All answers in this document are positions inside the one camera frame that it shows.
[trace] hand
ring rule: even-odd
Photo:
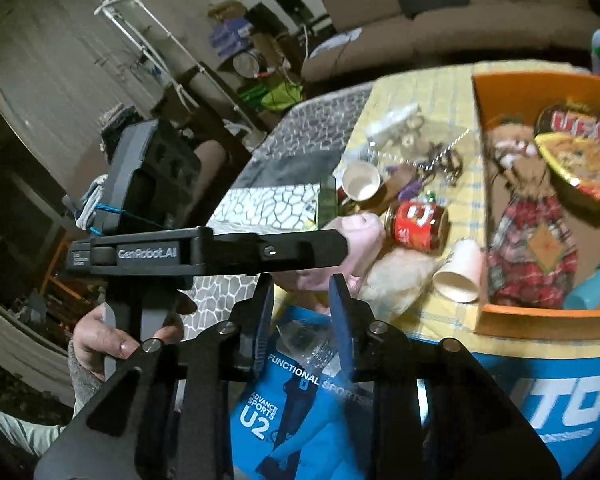
[[[104,303],[84,316],[74,329],[74,351],[78,362],[103,381],[104,356],[127,359],[140,343],[128,333],[104,324]],[[166,344],[179,343],[184,337],[184,326],[180,316],[174,313],[164,326],[154,334]]]

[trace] turquoise object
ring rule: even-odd
[[[594,310],[600,304],[600,265],[587,281],[574,288],[565,298],[565,310]]]

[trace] light green sleeve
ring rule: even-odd
[[[31,424],[0,411],[0,432],[14,446],[42,456],[64,430],[62,426]]]

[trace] metal screw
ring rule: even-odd
[[[374,321],[369,325],[369,330],[371,330],[373,334],[384,334],[389,330],[389,327],[384,321]]]
[[[142,343],[142,351],[147,352],[148,354],[157,352],[160,348],[162,348],[162,341],[155,337],[147,339]]]
[[[442,343],[442,348],[444,348],[447,352],[459,352],[460,351],[460,343],[457,339],[445,339],[445,342]]]
[[[223,321],[222,323],[218,323],[218,328],[216,328],[216,330],[218,330],[218,333],[222,335],[230,334],[235,330],[235,323],[231,321]]]

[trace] stuffed toy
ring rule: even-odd
[[[577,250],[533,128],[498,126],[488,133],[488,153],[512,190],[487,252],[491,301],[561,308],[573,288]]]

